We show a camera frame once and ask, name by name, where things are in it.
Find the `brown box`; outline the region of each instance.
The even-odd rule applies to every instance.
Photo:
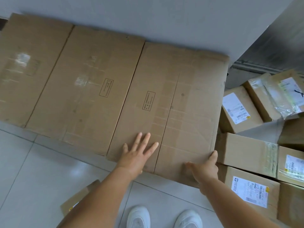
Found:
[[[223,133],[239,133],[263,124],[243,86],[224,92],[219,127]]]
[[[75,26],[26,128],[106,155],[143,45]]]
[[[277,179],[304,187],[304,152],[279,146]]]
[[[243,84],[264,122],[272,122],[282,117],[276,109],[274,100],[268,94],[263,84],[263,80],[270,76],[270,73],[264,73],[263,75],[250,79]]]
[[[278,144],[304,151],[304,117],[285,121]]]
[[[233,167],[218,164],[219,180],[266,217],[276,219],[280,184]]]
[[[162,143],[145,171],[153,173],[158,161],[155,173],[176,181],[184,161],[205,160],[215,143],[228,63],[216,53],[146,43],[107,158],[117,161],[122,144],[131,146],[142,131],[151,132],[150,144]]]
[[[276,177],[278,145],[236,134],[218,134],[215,143],[219,163]]]
[[[95,180],[63,203],[60,206],[63,215],[66,216],[89,192],[94,190],[99,184],[100,181]]]
[[[263,84],[284,119],[304,111],[304,82],[295,70],[272,75]]]
[[[0,37],[0,120],[25,127],[73,25],[12,14]]]
[[[281,182],[278,220],[292,228],[304,227],[304,188]]]

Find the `white wall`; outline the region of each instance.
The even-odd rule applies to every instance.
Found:
[[[292,0],[0,0],[32,13],[227,54],[236,61]]]

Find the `white sneaker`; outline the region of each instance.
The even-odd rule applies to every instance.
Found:
[[[189,209],[178,216],[174,228],[203,228],[203,223],[200,215]]]
[[[150,214],[146,207],[134,207],[127,220],[127,228],[150,228]]]

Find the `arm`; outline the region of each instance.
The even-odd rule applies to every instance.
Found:
[[[141,137],[142,133],[139,133],[130,151],[127,144],[124,144],[123,154],[115,169],[67,214],[57,228],[114,226],[121,200],[129,184],[142,173],[146,161],[158,147],[156,142],[143,153],[150,133],[146,134],[139,146]]]
[[[222,225],[225,228],[279,228],[272,221],[255,211],[236,195],[227,185],[218,180],[217,151],[204,164],[186,163],[191,169],[200,191],[206,195]]]

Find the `person's left arm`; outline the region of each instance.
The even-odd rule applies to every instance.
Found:
[[[146,161],[158,147],[156,142],[143,153],[150,133],[146,134],[140,144],[141,137],[142,133],[139,133],[130,151],[127,144],[124,144],[123,154],[115,169],[66,215],[57,228],[114,226],[121,200],[129,184],[142,173]]]

